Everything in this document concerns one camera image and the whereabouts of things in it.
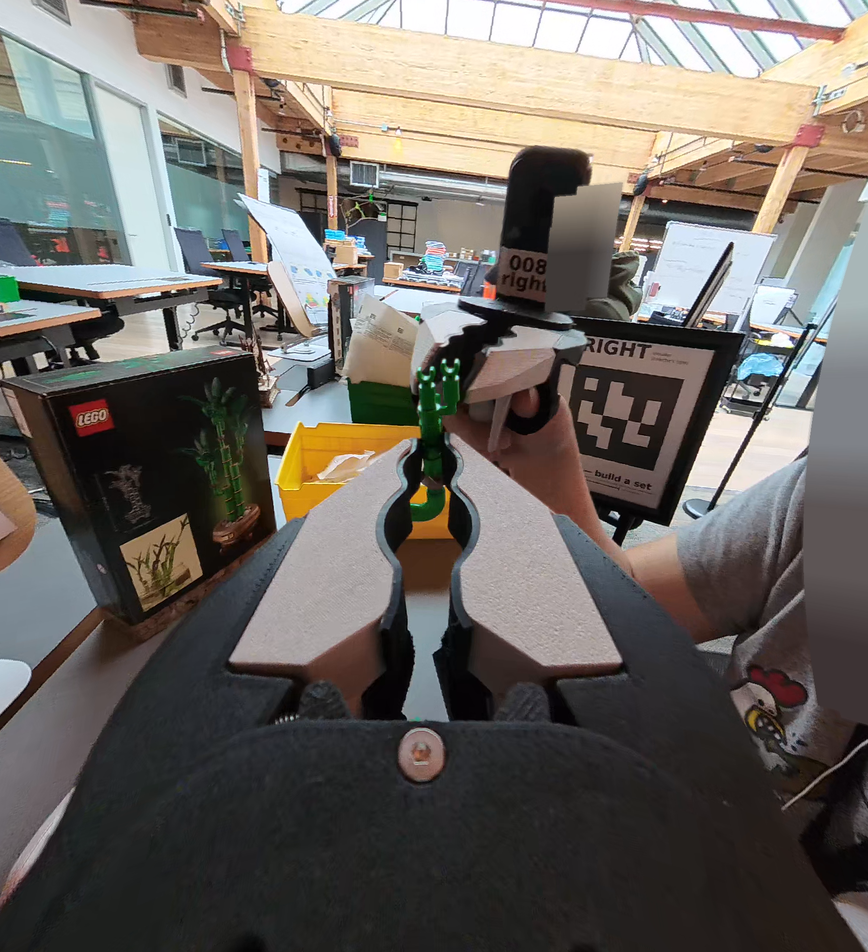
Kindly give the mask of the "black easel stand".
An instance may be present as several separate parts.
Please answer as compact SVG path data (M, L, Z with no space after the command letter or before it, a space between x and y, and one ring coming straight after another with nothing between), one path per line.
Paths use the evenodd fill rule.
M807 322L802 327L785 328L778 325L755 324L749 328L746 347L741 354L742 359L737 364L729 381L731 387L726 390L726 395L719 404L722 411L749 417L751 420L749 428L714 493L707 500L689 499L684 501L682 510L685 515L693 520L698 520L718 506L753 437L761 424L768 419L771 411L774 410L778 398L789 382L793 371L804 360L813 345L826 346L829 334L827 326L831 323L835 314L839 294L839 292L834 292L827 297L824 307L810 314ZM738 365L746 356L759 351L779 355L785 361L781 375L777 378L752 377L746 383L738 382L736 380Z

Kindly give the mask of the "stack of folded clothes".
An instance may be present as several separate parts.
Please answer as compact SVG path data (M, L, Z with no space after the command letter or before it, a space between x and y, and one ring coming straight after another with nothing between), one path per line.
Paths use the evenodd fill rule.
M428 240L420 264L424 273L440 278L464 273L476 264L476 259L468 249L462 248L460 252L453 253L440 241Z

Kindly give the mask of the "green lego bamboo stem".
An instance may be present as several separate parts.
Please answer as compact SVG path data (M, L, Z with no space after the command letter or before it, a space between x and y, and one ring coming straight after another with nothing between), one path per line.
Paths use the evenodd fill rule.
M426 499L411 504L411 519L415 525L434 520L443 511L446 490L443 482L442 453L444 428L442 419L456 413L461 397L461 360L440 363L428 370L418 368L415 383L418 392L418 419L422 452L422 483Z

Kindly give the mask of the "small wooden model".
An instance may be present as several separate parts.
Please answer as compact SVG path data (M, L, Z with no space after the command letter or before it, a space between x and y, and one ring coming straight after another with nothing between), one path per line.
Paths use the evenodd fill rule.
M257 370L260 406L263 409L271 409L279 393L278 377L273 373L257 336L252 338L252 354Z

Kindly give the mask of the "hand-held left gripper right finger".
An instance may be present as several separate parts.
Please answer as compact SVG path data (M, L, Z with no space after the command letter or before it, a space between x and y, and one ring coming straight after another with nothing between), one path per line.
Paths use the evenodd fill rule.
M449 718L491 718L517 684L614 675L620 652L551 510L456 436L445 441Z

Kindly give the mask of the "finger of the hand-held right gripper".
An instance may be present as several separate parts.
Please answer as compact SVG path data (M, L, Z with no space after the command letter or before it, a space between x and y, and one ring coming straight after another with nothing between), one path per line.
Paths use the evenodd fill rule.
M534 327L508 320L465 318L461 360L463 405L473 421L550 421L559 407L562 367L578 363L583 331L576 327ZM513 397L533 389L538 408L526 416L513 408Z
M418 324L410 366L410 389L419 390L418 373L438 370L440 361L460 362L460 387L468 390L482 351L496 342L496 327L488 319L459 306L440 310L428 306Z

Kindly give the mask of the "wooden top desk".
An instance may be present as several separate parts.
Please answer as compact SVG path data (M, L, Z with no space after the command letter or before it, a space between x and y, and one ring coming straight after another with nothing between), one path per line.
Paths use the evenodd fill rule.
M206 301L208 291L222 283L218 277L112 264L0 266L0 276L14 278L25 300L85 303L119 317L160 311L173 351L183 347L177 307Z

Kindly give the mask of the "black lego set box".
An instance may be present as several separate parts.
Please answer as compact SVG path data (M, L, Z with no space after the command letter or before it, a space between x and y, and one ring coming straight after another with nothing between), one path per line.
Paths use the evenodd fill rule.
M111 616L145 624L274 532L258 385L220 345L1 384Z

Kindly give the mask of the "grey top desk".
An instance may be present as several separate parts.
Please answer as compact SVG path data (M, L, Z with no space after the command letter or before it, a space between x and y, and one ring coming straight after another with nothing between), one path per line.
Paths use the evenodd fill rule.
M68 349L75 345L71 326L101 316L94 307L35 301L0 310L0 364L12 364L15 375L34 374L33 357L51 352L62 366L70 366Z

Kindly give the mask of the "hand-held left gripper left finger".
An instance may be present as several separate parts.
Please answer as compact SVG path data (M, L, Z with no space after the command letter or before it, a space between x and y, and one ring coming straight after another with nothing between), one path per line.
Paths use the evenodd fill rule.
M417 488L418 441L404 439L300 520L229 666L328 681L357 716L403 718L415 650L397 554Z

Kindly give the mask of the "person's right hand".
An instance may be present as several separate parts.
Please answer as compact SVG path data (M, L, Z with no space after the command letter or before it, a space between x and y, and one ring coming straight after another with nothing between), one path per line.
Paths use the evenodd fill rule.
M544 427L523 435L505 426L494 448L489 448L491 423L473 420L466 408L443 423L552 512L570 517L598 543L607 541L586 485L568 405L560 396L555 415Z

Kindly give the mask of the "green plastic bin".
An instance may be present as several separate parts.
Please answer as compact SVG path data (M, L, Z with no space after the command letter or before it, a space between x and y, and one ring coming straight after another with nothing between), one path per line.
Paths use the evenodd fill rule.
M410 387L348 379L347 392L353 423L419 427Z

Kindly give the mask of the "tall black box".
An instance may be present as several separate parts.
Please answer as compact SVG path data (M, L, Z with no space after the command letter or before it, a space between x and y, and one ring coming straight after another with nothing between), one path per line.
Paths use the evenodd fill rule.
M369 277L337 277L328 281L328 339L338 375L344 369L353 324L361 304L374 291L375 282Z

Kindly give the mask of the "black framed tag sign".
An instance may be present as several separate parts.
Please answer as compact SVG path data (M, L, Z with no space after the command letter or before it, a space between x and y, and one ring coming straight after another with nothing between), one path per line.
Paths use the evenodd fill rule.
M586 319L560 375L587 487L605 512L669 526L743 335Z

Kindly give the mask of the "wooden skateboard deck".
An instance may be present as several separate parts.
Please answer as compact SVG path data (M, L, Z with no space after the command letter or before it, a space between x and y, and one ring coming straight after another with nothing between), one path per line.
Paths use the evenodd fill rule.
M309 320L305 306L284 264L281 261L273 260L267 264L266 271L279 302L283 305L287 317L297 333L307 339L320 336L321 330Z

